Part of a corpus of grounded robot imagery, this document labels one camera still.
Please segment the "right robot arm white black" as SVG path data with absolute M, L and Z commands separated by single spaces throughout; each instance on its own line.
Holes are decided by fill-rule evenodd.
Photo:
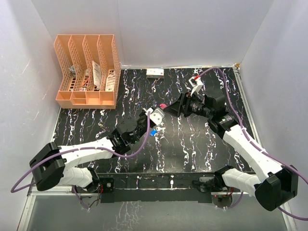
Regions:
M 262 154 L 258 145 L 251 144 L 253 139 L 244 135 L 237 119 L 227 111 L 223 94 L 205 95 L 201 100 L 196 93 L 187 92 L 173 104 L 161 105 L 161 108 L 175 117 L 196 114 L 207 118 L 210 129 L 230 144 L 255 172 L 252 175 L 225 166 L 215 171 L 214 178 L 203 184 L 205 187 L 220 191 L 239 189 L 254 196 L 267 211 L 273 211 L 297 196 L 298 175 Z

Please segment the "key with blue tag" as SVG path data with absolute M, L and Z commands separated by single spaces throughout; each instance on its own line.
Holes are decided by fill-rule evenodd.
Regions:
M 160 128 L 155 128 L 150 132 L 150 137 L 154 137 L 155 135 L 158 135 L 160 132 Z

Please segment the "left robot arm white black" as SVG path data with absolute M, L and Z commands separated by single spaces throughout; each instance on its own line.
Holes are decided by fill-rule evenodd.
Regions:
M 145 146 L 151 129 L 159 125 L 163 118 L 164 115 L 148 109 L 136 121 L 123 121 L 110 135 L 100 140 L 72 146 L 47 143 L 29 162 L 37 190 L 72 185 L 89 192 L 96 191 L 100 181 L 95 170 L 79 168 L 78 165 L 114 156 L 135 157 Z

